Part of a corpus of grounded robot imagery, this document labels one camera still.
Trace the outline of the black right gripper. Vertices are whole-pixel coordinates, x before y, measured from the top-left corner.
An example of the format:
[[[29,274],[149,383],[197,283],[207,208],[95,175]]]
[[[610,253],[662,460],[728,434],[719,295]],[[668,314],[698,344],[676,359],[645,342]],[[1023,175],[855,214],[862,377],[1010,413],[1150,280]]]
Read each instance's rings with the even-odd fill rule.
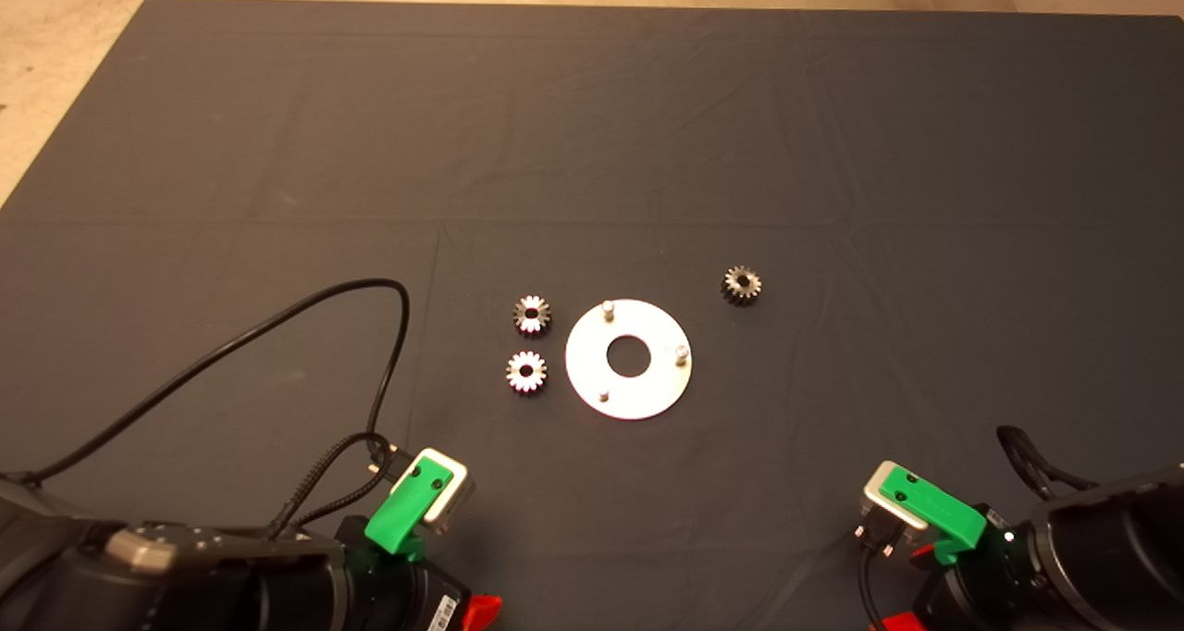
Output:
[[[977,506],[986,520],[974,550],[952,566],[937,564],[934,545],[912,550],[913,566],[931,566],[912,612],[881,618],[880,630],[1032,630],[1035,575],[1028,527],[1012,526],[992,506]]]

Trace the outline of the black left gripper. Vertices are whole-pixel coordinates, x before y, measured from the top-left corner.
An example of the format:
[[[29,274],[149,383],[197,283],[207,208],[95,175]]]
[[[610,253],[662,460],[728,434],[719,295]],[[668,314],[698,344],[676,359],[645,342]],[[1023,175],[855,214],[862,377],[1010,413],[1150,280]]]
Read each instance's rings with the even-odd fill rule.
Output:
[[[345,548],[348,594],[343,630],[485,631],[503,607],[500,595],[472,595],[463,614],[463,584],[427,559],[410,561],[363,536],[367,519],[347,516],[335,537]]]

